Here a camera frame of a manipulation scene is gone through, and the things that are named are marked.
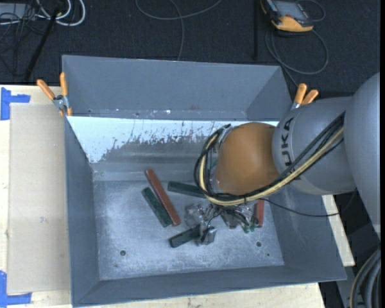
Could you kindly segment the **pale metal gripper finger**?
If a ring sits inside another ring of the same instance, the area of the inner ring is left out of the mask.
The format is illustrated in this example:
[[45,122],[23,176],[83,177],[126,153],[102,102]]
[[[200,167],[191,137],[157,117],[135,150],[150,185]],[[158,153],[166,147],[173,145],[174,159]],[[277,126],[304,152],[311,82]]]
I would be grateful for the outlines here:
[[185,223],[188,227],[195,227],[196,225],[207,226],[207,208],[202,204],[192,204],[185,208]]
[[216,228],[214,226],[201,226],[197,239],[198,246],[207,246],[214,242],[216,236]]

